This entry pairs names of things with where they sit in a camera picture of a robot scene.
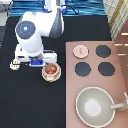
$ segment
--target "white bowl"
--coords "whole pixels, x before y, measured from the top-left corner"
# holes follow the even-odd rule
[[[87,87],[76,98],[76,111],[80,119],[91,127],[105,127],[115,116],[112,97],[99,87]]]

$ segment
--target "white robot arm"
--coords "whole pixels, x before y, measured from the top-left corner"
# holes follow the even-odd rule
[[[20,18],[15,28],[19,42],[15,50],[15,59],[20,62],[40,59],[46,63],[56,63],[57,54],[54,51],[46,52],[41,39],[41,36],[58,38],[64,31],[60,0],[52,0],[51,8],[51,13],[25,12]],[[30,66],[44,66],[44,63],[30,63]]]
[[[51,8],[51,2],[52,2],[52,0],[44,0],[44,1],[45,1],[44,8],[47,9],[48,12],[52,11],[52,8]],[[60,5],[65,5],[65,1],[66,0],[60,0]]]

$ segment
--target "blue floor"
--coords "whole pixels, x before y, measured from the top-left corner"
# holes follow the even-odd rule
[[[74,16],[74,15],[106,15],[103,5],[103,0],[76,0],[76,6],[74,0],[68,0],[67,4],[72,6],[76,12],[79,14],[75,14],[71,8],[68,9],[67,13],[64,16]],[[42,2],[38,0],[14,0],[12,5],[12,10],[10,16],[21,16],[26,11],[32,12],[42,12]]]

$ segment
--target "bowl rim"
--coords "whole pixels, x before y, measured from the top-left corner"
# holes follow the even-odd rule
[[[105,91],[104,89],[102,89],[102,88],[100,88],[100,87],[94,87],[94,86],[92,86],[92,87],[86,87],[86,88],[82,89],[82,91],[80,91],[80,93],[77,95],[77,98],[76,98],[76,112],[77,112],[79,118],[80,118],[85,124],[87,124],[88,126],[94,127],[94,128],[96,128],[96,127],[99,127],[99,128],[105,127],[105,126],[109,125],[109,124],[112,122],[112,120],[114,119],[114,117],[115,117],[115,109],[113,109],[112,117],[111,117],[111,119],[110,119],[106,124],[97,125],[97,126],[96,126],[96,125],[91,125],[91,124],[89,124],[89,123],[88,123],[87,121],[85,121],[85,120],[81,117],[81,115],[79,114],[79,110],[78,110],[78,107],[77,107],[78,99],[79,99],[80,95],[81,95],[84,91],[89,90],[89,89],[98,89],[98,90],[100,90],[100,91],[103,91],[104,93],[106,93],[106,94],[108,95],[108,97],[110,98],[110,100],[111,100],[112,103],[114,104],[113,98],[112,98],[112,97],[109,95],[109,93],[108,93],[107,91]]]

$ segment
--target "black cable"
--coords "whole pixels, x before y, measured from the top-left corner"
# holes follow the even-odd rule
[[[76,11],[74,10],[74,8],[73,8],[72,6],[70,6],[70,5],[61,5],[61,7],[63,7],[63,6],[70,7],[76,14],[79,14],[79,8],[78,8],[78,12],[76,12]]]
[[[61,7],[63,7],[63,6],[70,7],[76,14],[79,14],[79,7],[78,7],[78,4],[77,4],[77,1],[76,1],[76,0],[71,0],[71,1],[74,2],[74,3],[76,3],[76,6],[77,6],[77,8],[78,8],[78,12],[76,12],[76,11],[74,10],[74,8],[73,8],[72,6],[70,6],[70,5],[61,5]]]

